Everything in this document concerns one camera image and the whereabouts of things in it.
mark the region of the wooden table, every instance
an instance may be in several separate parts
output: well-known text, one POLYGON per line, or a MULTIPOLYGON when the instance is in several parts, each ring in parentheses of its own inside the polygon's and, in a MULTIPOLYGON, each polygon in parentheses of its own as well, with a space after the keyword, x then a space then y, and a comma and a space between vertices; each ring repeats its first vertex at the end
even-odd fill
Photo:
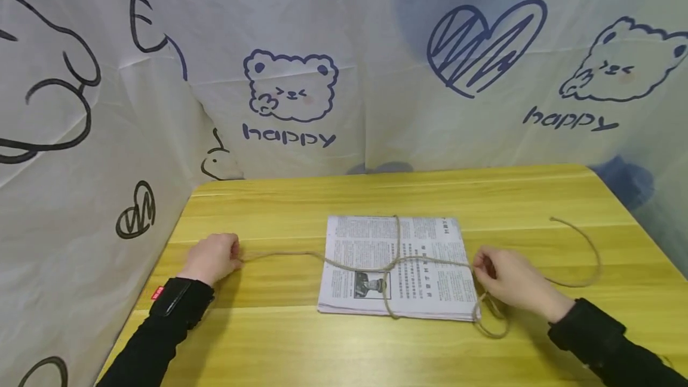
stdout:
MULTIPOLYGON (((148 315, 151 295, 210 233, 235 232, 245 251, 317 250, 327 216, 454 216, 466 249, 523 252, 544 274, 588 278, 596 242, 601 281, 564 289, 628 327, 628 337, 688 374, 688 283, 601 180, 583 166, 237 180, 202 185, 119 336, 107 366, 148 315)), ((547 325, 517 312, 506 339, 470 323, 326 315, 316 310, 323 264, 281 256, 245 265, 222 284, 203 322, 177 347, 164 386, 601 386, 549 342, 547 325)), ((485 319, 496 327, 488 311, 485 319)))

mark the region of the black cuff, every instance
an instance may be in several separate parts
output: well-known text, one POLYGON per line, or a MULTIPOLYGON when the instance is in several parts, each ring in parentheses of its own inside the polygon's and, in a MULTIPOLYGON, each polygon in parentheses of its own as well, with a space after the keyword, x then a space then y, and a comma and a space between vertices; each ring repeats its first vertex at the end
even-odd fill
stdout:
POLYGON ((192 329, 214 300, 213 288, 195 279, 170 278, 150 307, 150 315, 187 323, 192 329))
POLYGON ((591 368, 600 368, 625 340, 626 328, 585 299, 576 299, 568 314, 549 329, 557 347, 571 351, 591 368))

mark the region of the right hand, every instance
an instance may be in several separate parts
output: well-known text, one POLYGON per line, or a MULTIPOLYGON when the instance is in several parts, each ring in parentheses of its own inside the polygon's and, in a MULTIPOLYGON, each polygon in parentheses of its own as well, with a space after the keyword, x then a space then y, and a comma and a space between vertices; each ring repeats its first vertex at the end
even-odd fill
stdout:
POLYGON ((475 277, 490 295, 543 316, 550 323, 561 320, 574 305, 516 251, 483 246, 473 265, 475 277))

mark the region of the black sleeve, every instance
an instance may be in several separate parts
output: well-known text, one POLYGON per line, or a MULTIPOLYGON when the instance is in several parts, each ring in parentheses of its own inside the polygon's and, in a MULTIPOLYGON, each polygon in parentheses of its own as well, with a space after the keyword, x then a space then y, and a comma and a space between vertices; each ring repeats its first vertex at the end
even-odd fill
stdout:
POLYGON ((626 328, 585 299, 549 329, 549 338, 571 351, 608 387, 688 387, 688 381, 652 352, 624 336, 626 328))
POLYGON ((194 281, 169 315, 149 315, 96 387, 159 387, 191 328, 189 314, 202 314, 212 299, 212 287, 194 281))

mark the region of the red label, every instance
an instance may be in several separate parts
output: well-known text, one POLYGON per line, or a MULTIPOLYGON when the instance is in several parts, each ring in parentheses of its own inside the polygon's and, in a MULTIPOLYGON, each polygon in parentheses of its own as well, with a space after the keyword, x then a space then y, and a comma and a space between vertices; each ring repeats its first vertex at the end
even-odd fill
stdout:
POLYGON ((158 296, 160 296, 160 293, 162 293, 162 291, 163 291, 164 289, 165 289, 165 288, 164 288, 163 286, 158 287, 158 289, 155 290, 155 292, 153 293, 153 296, 150 297, 150 300, 156 300, 156 299, 158 299, 158 296))

